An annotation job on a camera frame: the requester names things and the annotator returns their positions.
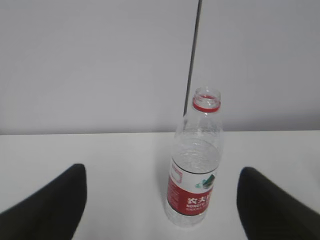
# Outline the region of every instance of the bottle label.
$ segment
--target bottle label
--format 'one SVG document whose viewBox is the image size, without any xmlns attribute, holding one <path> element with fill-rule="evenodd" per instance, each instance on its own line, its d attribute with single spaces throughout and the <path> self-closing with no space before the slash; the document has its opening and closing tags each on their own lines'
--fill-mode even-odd
<svg viewBox="0 0 320 240">
<path fill-rule="evenodd" d="M 209 205 L 214 180 L 214 171 L 201 174 L 188 172 L 172 159 L 167 191 L 168 203 L 180 214 L 201 214 Z"/>
</svg>

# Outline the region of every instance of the white tabletop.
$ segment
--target white tabletop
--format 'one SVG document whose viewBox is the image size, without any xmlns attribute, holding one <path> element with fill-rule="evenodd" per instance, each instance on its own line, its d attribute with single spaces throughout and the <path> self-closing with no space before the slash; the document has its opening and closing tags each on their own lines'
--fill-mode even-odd
<svg viewBox="0 0 320 240">
<path fill-rule="evenodd" d="M 320 213 L 320 131 L 226 132 L 204 221 L 184 229 L 163 209 L 173 133 L 0 136 L 0 212 L 74 163 L 88 199 L 75 240 L 244 240 L 239 173 L 253 166 Z"/>
</svg>

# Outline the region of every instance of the clear plastic bottle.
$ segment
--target clear plastic bottle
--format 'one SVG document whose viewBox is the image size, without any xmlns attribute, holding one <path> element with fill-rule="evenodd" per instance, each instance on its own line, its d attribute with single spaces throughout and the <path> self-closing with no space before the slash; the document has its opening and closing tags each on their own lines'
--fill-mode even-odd
<svg viewBox="0 0 320 240">
<path fill-rule="evenodd" d="M 206 215 L 223 151 L 220 106 L 219 91 L 198 88 L 176 130 L 165 212 L 178 226 L 193 226 Z"/>
</svg>

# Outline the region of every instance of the black curved edge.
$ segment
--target black curved edge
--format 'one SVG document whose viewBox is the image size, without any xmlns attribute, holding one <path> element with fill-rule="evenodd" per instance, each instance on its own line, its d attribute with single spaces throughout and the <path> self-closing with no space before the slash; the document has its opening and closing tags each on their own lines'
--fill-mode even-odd
<svg viewBox="0 0 320 240">
<path fill-rule="evenodd" d="M 86 169 L 74 164 L 0 214 L 0 240 L 71 240 L 86 202 Z"/>
<path fill-rule="evenodd" d="M 236 204 L 249 240 L 320 240 L 320 215 L 252 167 L 241 171 Z"/>
</svg>

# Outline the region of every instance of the white wall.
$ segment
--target white wall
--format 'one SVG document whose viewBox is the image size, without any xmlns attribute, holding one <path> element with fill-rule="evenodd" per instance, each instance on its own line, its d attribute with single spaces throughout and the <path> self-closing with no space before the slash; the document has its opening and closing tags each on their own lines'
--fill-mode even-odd
<svg viewBox="0 0 320 240">
<path fill-rule="evenodd" d="M 226 130 L 320 129 L 319 13 L 319 0 L 203 0 L 190 95 L 219 89 Z"/>
<path fill-rule="evenodd" d="M 172 131 L 196 0 L 0 1 L 0 134 Z M 203 0 L 190 97 L 226 130 L 320 129 L 320 1 Z"/>
<path fill-rule="evenodd" d="M 0 1 L 0 134 L 172 131 L 197 4 Z"/>
</svg>

